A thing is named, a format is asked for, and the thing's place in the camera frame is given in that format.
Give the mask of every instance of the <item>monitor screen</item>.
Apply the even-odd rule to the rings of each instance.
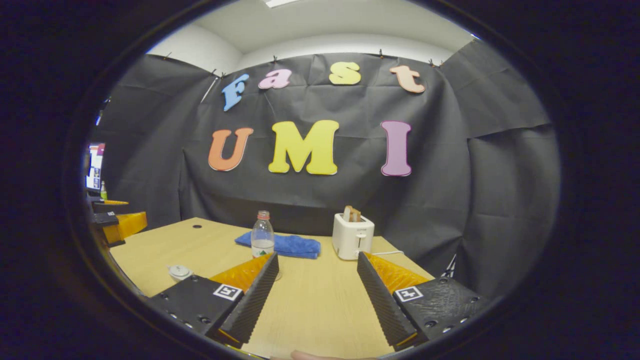
[[[88,149],[88,173],[86,174],[86,187],[100,191],[100,178],[102,171],[102,156],[104,143],[91,143]]]

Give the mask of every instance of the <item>plastic water bottle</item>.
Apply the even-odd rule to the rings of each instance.
[[[100,197],[102,197],[102,200],[107,199],[107,188],[104,186],[104,181],[100,184]]]
[[[269,212],[258,211],[258,221],[255,222],[251,230],[251,254],[254,258],[273,252],[275,240],[273,239],[273,228],[269,222]]]

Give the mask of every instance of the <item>wooden table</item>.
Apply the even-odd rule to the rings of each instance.
[[[184,265],[202,277],[211,277],[250,260],[250,248],[234,242],[247,231],[192,218],[130,236],[111,253],[136,286],[153,296],[175,284],[167,266]],[[330,236],[305,237],[320,241],[320,256],[278,258],[282,278],[274,283],[251,340],[242,349],[284,358],[296,349],[344,358],[393,352],[356,271],[357,261],[338,258]],[[372,252],[394,250],[381,236],[373,238]],[[404,254],[381,257],[433,279]]]

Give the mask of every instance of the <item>black curtain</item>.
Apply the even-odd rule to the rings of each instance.
[[[333,85],[338,61],[362,80]],[[420,73],[422,94],[401,88],[389,69]],[[257,84],[290,69],[285,88]],[[248,74],[242,100],[223,111],[222,89]],[[332,176],[269,172],[276,122],[306,136],[334,120]],[[384,176],[381,122],[409,123],[406,177]],[[243,160],[228,172],[207,157],[212,133],[253,128]],[[535,93],[495,51],[472,42],[441,67],[371,54],[317,54],[240,70],[224,78],[145,56],[113,89],[93,141],[106,142],[109,197],[146,211],[150,228],[191,217],[251,227],[259,209],[276,231],[331,235],[333,214],[350,204],[433,275],[456,256],[454,277],[486,296],[509,290],[540,253],[554,219],[559,160],[554,131]],[[236,137],[227,138],[229,157]]]

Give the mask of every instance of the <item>blue towel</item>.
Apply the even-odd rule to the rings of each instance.
[[[317,259],[320,255],[320,243],[313,239],[301,238],[298,235],[274,235],[275,251],[278,255],[293,258]],[[236,239],[236,243],[251,246],[251,231]]]

